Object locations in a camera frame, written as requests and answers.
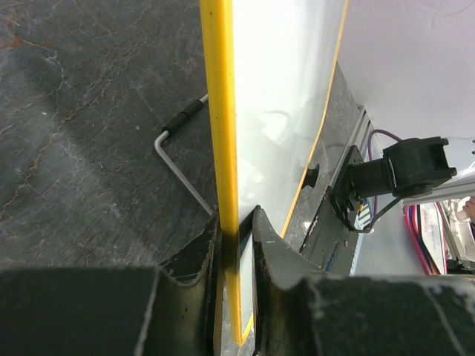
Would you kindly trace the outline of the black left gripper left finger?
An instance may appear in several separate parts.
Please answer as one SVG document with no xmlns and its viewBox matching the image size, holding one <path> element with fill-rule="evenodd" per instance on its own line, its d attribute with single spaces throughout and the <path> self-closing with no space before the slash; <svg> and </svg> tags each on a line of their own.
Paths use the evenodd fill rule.
<svg viewBox="0 0 475 356">
<path fill-rule="evenodd" d="M 223 272 L 213 217 L 158 266 L 1 273 L 3 355 L 218 355 Z"/>
</svg>

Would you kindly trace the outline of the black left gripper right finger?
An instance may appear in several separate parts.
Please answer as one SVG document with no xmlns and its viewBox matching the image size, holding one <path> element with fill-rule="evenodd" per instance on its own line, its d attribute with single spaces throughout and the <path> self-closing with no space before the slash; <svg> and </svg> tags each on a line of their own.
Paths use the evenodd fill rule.
<svg viewBox="0 0 475 356">
<path fill-rule="evenodd" d="M 257 355 L 472 355 L 474 283 L 320 270 L 252 215 Z"/>
</svg>

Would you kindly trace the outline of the orange framed whiteboard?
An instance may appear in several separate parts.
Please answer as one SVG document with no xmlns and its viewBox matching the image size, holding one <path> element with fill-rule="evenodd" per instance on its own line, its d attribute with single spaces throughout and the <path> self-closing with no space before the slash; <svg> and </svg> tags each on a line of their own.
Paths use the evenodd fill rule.
<svg viewBox="0 0 475 356">
<path fill-rule="evenodd" d="M 283 236 L 321 134 L 347 1 L 202 1 L 217 207 L 232 340 L 253 327 L 245 219 Z"/>
</svg>

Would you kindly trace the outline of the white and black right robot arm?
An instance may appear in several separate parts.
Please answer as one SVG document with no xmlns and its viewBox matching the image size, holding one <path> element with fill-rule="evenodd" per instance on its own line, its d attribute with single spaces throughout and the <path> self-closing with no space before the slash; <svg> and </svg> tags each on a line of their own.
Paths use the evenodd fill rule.
<svg viewBox="0 0 475 356">
<path fill-rule="evenodd" d="M 356 211 L 367 198 L 393 196 L 363 228 Z M 329 189 L 332 208 L 349 231 L 368 233 L 393 206 L 420 205 L 474 194 L 474 139 L 405 139 L 383 150 L 382 158 L 365 162 L 350 147 L 335 183 Z"/>
</svg>

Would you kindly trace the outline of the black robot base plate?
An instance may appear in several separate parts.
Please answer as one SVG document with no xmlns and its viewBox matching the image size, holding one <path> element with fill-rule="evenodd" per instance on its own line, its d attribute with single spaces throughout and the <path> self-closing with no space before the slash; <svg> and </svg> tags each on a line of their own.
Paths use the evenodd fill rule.
<svg viewBox="0 0 475 356">
<path fill-rule="evenodd" d="M 305 236 L 300 253 L 329 274 L 351 275 L 359 234 L 350 231 L 337 217 L 329 186 Z"/>
</svg>

